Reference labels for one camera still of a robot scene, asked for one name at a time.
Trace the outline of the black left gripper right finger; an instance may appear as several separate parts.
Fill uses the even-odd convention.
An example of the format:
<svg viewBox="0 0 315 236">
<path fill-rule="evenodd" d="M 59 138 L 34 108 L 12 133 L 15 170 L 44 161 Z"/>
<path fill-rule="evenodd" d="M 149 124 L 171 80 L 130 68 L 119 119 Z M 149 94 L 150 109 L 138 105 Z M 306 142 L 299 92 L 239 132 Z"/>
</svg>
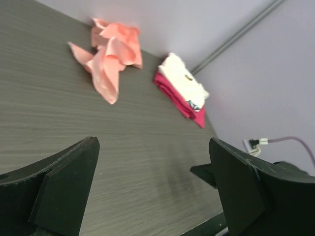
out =
<svg viewBox="0 0 315 236">
<path fill-rule="evenodd" d="M 231 236 L 312 236 L 315 178 L 287 162 L 270 163 L 211 138 L 210 163 L 191 172 L 217 189 Z"/>
</svg>

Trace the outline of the pink satin napkin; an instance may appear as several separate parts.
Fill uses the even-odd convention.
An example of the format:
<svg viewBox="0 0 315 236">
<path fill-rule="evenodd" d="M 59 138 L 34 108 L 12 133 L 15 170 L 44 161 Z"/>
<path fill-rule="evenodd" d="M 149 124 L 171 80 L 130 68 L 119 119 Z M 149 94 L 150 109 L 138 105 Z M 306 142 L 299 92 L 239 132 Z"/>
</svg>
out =
<svg viewBox="0 0 315 236">
<path fill-rule="evenodd" d="M 138 40 L 140 30 L 122 23 L 110 23 L 93 18 L 92 54 L 68 42 L 74 58 L 92 76 L 95 90 L 109 104 L 115 104 L 119 96 L 119 73 L 127 66 L 142 68 L 143 60 Z"/>
</svg>

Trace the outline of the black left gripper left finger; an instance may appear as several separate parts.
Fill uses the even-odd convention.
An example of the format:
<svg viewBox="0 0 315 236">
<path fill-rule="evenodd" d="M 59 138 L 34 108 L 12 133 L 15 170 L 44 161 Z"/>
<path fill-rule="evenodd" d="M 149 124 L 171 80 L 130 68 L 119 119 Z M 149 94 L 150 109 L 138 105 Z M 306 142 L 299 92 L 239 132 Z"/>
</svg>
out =
<svg viewBox="0 0 315 236">
<path fill-rule="evenodd" d="M 0 176 L 2 236 L 77 236 L 100 144 L 86 137 L 70 147 Z"/>
</svg>

